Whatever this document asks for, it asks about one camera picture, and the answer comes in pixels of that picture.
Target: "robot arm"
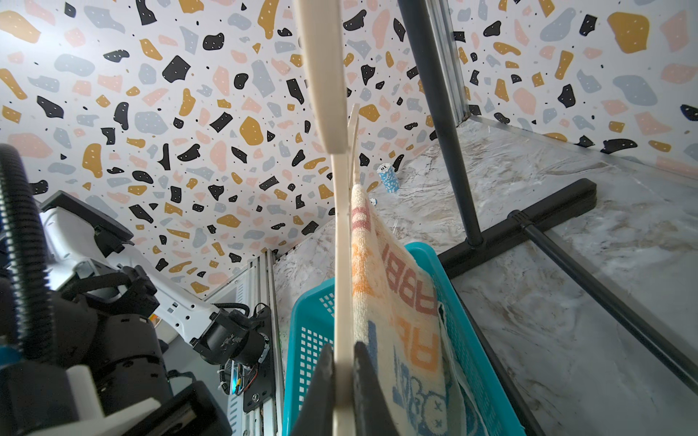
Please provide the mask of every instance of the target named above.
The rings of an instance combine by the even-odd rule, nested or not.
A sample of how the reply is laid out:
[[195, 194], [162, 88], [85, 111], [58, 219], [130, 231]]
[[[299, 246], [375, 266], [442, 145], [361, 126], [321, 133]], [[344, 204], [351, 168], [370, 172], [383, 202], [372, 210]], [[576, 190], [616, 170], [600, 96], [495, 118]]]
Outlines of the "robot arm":
[[[237, 310], [228, 312], [198, 299], [155, 269], [133, 246], [133, 234], [125, 227], [62, 191], [41, 204], [41, 209], [52, 290], [64, 291], [85, 278], [99, 283], [99, 276], [104, 276], [105, 287], [91, 290], [90, 298], [113, 302], [124, 297], [128, 285], [109, 285], [107, 277], [113, 281], [120, 271], [136, 274], [157, 289], [156, 301], [145, 296], [139, 299], [131, 292], [129, 307], [143, 309], [132, 311], [144, 316], [155, 313], [208, 362], [224, 365], [233, 359], [252, 367], [267, 355], [269, 338], [257, 331], [260, 319], [269, 315], [264, 310], [249, 318]], [[144, 292], [152, 285], [145, 285]]]
[[124, 246], [120, 253], [107, 256], [107, 261], [116, 269], [140, 265], [145, 270], [158, 290], [155, 297], [160, 305], [155, 309], [155, 315], [172, 326], [187, 343], [200, 338], [211, 324], [211, 317], [219, 311], [216, 306], [196, 298], [165, 277], [134, 246]]

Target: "terrazzo wallpaper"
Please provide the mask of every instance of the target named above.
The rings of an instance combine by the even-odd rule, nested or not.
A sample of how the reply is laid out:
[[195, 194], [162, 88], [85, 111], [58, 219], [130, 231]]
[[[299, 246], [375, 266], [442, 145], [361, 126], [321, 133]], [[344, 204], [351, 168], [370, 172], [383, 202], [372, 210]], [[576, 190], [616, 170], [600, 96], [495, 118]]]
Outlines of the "terrazzo wallpaper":
[[[344, 0], [361, 182], [436, 138], [395, 1]], [[0, 3], [0, 141], [205, 296], [334, 215], [290, 0]]]
[[698, 178], [698, 2], [449, 5], [472, 114]]

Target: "white plastic part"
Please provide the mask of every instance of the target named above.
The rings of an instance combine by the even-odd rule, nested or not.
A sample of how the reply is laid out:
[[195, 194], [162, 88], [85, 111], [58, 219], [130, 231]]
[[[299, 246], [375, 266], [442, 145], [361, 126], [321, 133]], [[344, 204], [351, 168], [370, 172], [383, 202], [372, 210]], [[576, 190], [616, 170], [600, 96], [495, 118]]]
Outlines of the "white plastic part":
[[211, 324], [211, 314], [218, 312], [215, 306], [201, 301], [155, 269], [134, 246], [124, 246], [120, 253], [110, 254], [107, 260], [113, 268], [118, 268], [119, 265], [143, 267], [158, 289], [155, 297], [160, 305], [155, 309], [155, 315], [172, 326], [187, 343], [193, 338], [199, 338]]
[[158, 336], [158, 339], [164, 340], [168, 344], [179, 336], [177, 330], [175, 330], [167, 322], [158, 322], [158, 324], [155, 326], [155, 334]]
[[39, 218], [50, 254], [49, 288], [57, 290], [65, 285], [81, 262], [96, 260], [108, 264], [94, 241], [94, 228], [87, 221], [61, 207], [41, 212]]
[[102, 403], [92, 380], [92, 373], [86, 365], [71, 366], [66, 370], [68, 383], [73, 392], [77, 417], [81, 421], [103, 418]]
[[330, 154], [347, 153], [347, 88], [339, 0], [295, 0], [293, 4], [322, 145]]
[[89, 368], [76, 365], [67, 369], [66, 374], [79, 421], [38, 430], [29, 436], [120, 436], [160, 407], [160, 402], [148, 398], [104, 416]]
[[355, 103], [349, 116], [349, 177], [351, 186], [359, 183], [359, 165], [356, 165], [356, 144], [359, 139], [359, 103]]
[[295, 0], [310, 100], [325, 150], [332, 159], [336, 232], [334, 239], [334, 436], [354, 436], [352, 396], [354, 319], [350, 236], [350, 149], [345, 123], [346, 86], [339, 0]]

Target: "wire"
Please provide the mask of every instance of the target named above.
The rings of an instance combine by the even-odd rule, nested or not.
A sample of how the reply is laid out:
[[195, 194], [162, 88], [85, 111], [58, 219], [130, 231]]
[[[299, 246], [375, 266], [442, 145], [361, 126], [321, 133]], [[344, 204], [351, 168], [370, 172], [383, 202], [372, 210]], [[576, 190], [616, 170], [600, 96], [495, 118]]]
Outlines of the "wire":
[[172, 379], [172, 378], [176, 378], [176, 377], [187, 377], [187, 378], [191, 379], [192, 383], [194, 383], [196, 381], [196, 376], [191, 371], [186, 371], [184, 373], [181, 373], [178, 370], [169, 370], [169, 371], [167, 371], [167, 374], [165, 374], [165, 376], [167, 377], [168, 380]]
[[237, 364], [237, 381], [235, 382], [235, 395], [240, 395], [240, 388], [242, 387], [242, 380], [244, 379], [245, 375], [242, 372], [242, 365], [239, 363]]
[[252, 386], [252, 383], [254, 383], [255, 380], [257, 380], [257, 376], [258, 376], [259, 374], [260, 374], [260, 365], [259, 365], [259, 363], [257, 363], [257, 364], [255, 365], [255, 376], [252, 377], [252, 380], [250, 380], [250, 382], [247, 384], [247, 386], [245, 386], [245, 389], [242, 390], [243, 392], [247, 391], [247, 389], [249, 389], [250, 386]]
[[246, 366], [243, 366], [241, 364], [238, 364], [239, 367], [239, 373], [240, 378], [237, 381], [237, 386], [235, 387], [235, 395], [240, 395], [241, 393], [244, 392], [244, 387], [247, 386], [247, 383], [245, 383], [245, 376], [250, 375], [252, 373], [252, 368], [247, 368]]
[[104, 274], [102, 276], [81, 278], [61, 288], [63, 299], [72, 301], [78, 294], [102, 289], [104, 287], [117, 287], [120, 285], [130, 285], [131, 279], [123, 272]]
[[245, 316], [250, 316], [250, 306], [243, 303], [214, 303], [219, 309], [241, 309], [244, 310]]
[[270, 308], [267, 304], [265, 304], [265, 303], [257, 303], [257, 305], [255, 306], [254, 316], [257, 316], [257, 308], [258, 308], [259, 306], [264, 306], [264, 307], [266, 307], [267, 309], [271, 310], [271, 308]]
[[221, 383], [218, 385], [219, 389], [222, 390], [225, 395], [230, 395], [230, 386], [225, 382], [225, 365], [221, 365], [217, 373], [218, 378], [221, 380]]

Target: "towel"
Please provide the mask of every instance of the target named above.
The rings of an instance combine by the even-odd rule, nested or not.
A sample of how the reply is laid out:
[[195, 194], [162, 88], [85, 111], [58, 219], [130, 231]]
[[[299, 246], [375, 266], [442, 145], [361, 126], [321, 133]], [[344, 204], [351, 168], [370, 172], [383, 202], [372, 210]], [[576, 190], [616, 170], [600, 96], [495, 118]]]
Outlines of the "towel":
[[355, 340], [369, 350], [400, 435], [446, 435], [438, 300], [431, 277], [388, 231], [358, 184], [352, 189], [351, 227]]

